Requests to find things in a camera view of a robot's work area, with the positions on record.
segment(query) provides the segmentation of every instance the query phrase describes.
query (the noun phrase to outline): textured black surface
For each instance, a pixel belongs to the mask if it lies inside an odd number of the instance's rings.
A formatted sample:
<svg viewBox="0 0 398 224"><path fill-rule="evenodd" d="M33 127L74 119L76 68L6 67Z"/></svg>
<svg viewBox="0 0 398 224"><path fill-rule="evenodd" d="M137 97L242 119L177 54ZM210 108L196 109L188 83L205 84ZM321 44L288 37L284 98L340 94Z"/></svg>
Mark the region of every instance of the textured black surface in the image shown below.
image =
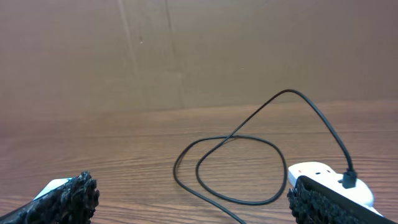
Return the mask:
<svg viewBox="0 0 398 224"><path fill-rule="evenodd" d="M89 172L82 172L66 184L0 218L4 224L89 224L100 192Z"/></svg>
<svg viewBox="0 0 398 224"><path fill-rule="evenodd" d="M349 211L341 208L319 192L306 189L300 179L297 180L295 188L289 189L287 197L289 198L289 208L292 210L292 215L299 224L367 223L358 220Z"/></svg>

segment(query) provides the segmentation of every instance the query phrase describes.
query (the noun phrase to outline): wooden table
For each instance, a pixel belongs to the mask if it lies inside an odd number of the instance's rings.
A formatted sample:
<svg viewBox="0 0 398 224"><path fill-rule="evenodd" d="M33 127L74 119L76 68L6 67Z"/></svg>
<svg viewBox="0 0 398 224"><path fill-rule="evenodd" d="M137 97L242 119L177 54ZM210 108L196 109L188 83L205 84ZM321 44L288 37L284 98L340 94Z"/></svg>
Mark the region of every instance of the wooden table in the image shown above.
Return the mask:
<svg viewBox="0 0 398 224"><path fill-rule="evenodd" d="M398 222L398 101L340 101L319 108L344 140L359 177L371 188L375 208ZM0 213L27 203L50 180L91 172L101 192L93 223L235 223L179 187L172 176L177 156L192 141L228 134L258 106L153 113L91 114L0 122ZM240 134L272 141L288 166L319 161L342 173L343 153L316 114L303 103L275 103ZM194 147L180 178L248 223L293 223L285 193L250 207L222 201L196 182L194 166L218 141ZM202 165L213 189L243 200L274 195L282 182L277 153L256 141L235 140Z"/></svg>

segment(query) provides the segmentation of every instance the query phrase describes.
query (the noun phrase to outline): brown wall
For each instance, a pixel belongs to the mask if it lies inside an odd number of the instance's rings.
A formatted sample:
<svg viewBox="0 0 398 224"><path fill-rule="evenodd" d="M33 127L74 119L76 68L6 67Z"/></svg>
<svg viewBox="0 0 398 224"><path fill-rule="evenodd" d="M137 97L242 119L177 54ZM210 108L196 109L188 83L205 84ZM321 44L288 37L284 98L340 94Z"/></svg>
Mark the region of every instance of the brown wall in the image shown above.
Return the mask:
<svg viewBox="0 0 398 224"><path fill-rule="evenodd" d="M1 0L0 119L395 98L398 1Z"/></svg>

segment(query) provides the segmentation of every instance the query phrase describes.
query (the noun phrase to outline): white plastic piece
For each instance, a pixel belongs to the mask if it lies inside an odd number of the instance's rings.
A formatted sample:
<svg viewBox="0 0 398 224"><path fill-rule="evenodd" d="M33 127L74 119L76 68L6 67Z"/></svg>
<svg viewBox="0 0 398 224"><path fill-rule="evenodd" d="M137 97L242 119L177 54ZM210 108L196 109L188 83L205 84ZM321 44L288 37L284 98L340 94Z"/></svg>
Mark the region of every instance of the white plastic piece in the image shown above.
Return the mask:
<svg viewBox="0 0 398 224"><path fill-rule="evenodd" d="M373 208L373 194L362 180L356 179L355 187L345 189L342 185L343 174L337 174L328 165L320 162L303 162L289 167L290 184L295 186L297 178L301 175L317 181L319 184L382 216Z"/></svg>
<svg viewBox="0 0 398 224"><path fill-rule="evenodd" d="M47 186L43 188L43 190L33 199L36 200L39 197L49 193L50 191L56 189L57 187L66 184L71 178L62 178L62 179L55 179L51 180Z"/></svg>

